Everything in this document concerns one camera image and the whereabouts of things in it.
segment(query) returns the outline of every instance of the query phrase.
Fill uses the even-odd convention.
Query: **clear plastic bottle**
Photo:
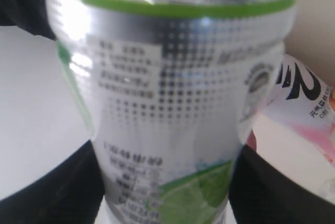
[[[111,222],[221,223],[295,0],[47,0]]]

